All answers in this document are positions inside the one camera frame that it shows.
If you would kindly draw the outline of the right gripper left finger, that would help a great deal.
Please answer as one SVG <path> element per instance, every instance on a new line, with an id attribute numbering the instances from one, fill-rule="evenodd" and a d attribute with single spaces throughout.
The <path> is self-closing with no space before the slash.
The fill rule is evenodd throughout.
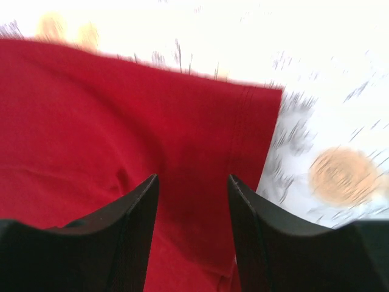
<path id="1" fill-rule="evenodd" d="M 142 291 L 159 199 L 151 175 L 62 228 L 1 221 L 2 291 Z"/>

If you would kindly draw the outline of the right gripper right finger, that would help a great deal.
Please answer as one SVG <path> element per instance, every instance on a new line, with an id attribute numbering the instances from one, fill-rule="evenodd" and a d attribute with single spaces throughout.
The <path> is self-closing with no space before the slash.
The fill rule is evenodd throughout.
<path id="1" fill-rule="evenodd" d="M 228 179 L 243 291 L 387 291 L 388 221 L 331 229 L 290 214 Z"/>

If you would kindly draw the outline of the red t shirt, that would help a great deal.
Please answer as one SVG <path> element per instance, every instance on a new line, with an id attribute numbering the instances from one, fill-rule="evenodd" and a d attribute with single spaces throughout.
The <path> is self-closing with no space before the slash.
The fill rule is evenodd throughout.
<path id="1" fill-rule="evenodd" d="M 239 291 L 227 178 L 259 183 L 282 92 L 1 40 L 1 217 L 66 224 L 160 180 L 147 291 Z"/>

